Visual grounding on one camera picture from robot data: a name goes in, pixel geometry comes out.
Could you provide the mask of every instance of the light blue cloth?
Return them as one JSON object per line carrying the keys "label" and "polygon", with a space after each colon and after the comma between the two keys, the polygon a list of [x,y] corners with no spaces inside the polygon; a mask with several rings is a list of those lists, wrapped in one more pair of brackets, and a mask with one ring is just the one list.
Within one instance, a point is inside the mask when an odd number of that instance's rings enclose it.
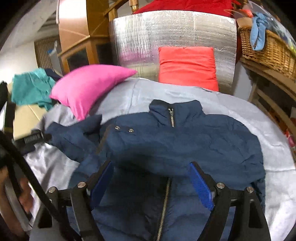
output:
{"label": "light blue cloth", "polygon": [[53,105],[49,94],[55,81],[42,68],[13,77],[11,101],[17,105],[38,104],[50,110]]}
{"label": "light blue cloth", "polygon": [[253,25],[250,34],[250,43],[253,50],[260,51],[264,48],[265,30],[270,28],[266,16],[262,13],[256,13],[252,18]]}

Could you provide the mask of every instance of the gray bedsheet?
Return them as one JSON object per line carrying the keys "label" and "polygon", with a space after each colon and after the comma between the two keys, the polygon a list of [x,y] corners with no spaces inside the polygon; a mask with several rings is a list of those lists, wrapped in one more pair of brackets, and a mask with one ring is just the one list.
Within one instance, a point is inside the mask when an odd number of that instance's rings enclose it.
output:
{"label": "gray bedsheet", "polygon": [[[265,216],[271,240],[282,241],[296,220],[296,170],[285,136],[256,106],[236,97],[198,87],[168,85],[142,78],[128,78],[93,106],[90,115],[102,114],[102,122],[136,112],[147,112],[153,99],[169,103],[200,101],[206,114],[224,114],[242,122],[260,142],[266,170]],[[37,128],[44,130],[53,121],[68,126],[76,123],[71,110],[56,105],[46,113]],[[56,147],[36,145],[26,160],[46,191],[51,186],[66,189],[78,163]],[[40,201],[35,198],[33,215]]]}

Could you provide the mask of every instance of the teal shirt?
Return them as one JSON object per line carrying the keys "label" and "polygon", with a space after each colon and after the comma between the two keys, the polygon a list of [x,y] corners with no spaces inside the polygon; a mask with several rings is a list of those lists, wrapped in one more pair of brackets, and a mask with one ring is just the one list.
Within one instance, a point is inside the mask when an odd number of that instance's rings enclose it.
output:
{"label": "teal shirt", "polygon": [[55,81],[42,68],[13,77],[11,101],[17,105],[38,104],[47,111],[53,105],[49,94]]}

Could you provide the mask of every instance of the blue jacket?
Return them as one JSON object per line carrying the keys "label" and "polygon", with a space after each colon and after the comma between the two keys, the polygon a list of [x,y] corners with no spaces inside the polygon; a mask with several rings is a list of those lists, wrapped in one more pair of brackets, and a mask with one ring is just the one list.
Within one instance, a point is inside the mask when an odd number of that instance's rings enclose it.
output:
{"label": "blue jacket", "polygon": [[[59,126],[53,144],[61,151],[80,148],[64,152],[80,161],[71,187],[87,180],[107,159],[113,162],[111,183],[92,212],[106,241],[155,240],[160,233],[166,188],[169,192],[161,240],[196,241],[210,212],[190,183],[187,170],[192,161],[229,188],[253,186],[264,206],[260,144],[237,120],[206,115],[198,101],[168,104],[154,100],[150,112],[111,119],[96,132],[99,143],[89,141],[89,134],[95,131],[87,129],[95,130],[100,121],[100,116],[93,116],[70,127],[55,123],[48,132],[53,134]],[[87,148],[80,147],[83,138],[89,143]],[[233,216],[231,208],[221,240],[227,240]]]}

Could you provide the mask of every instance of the red cushion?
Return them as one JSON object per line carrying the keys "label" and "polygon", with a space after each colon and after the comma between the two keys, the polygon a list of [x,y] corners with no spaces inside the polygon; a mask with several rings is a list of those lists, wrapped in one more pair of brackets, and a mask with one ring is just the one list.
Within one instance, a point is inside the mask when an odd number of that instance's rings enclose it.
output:
{"label": "red cushion", "polygon": [[185,10],[230,17],[230,13],[224,9],[232,9],[231,0],[154,0],[134,14],[157,10]]}
{"label": "red cushion", "polygon": [[158,51],[160,83],[219,91],[213,48],[160,47]]}

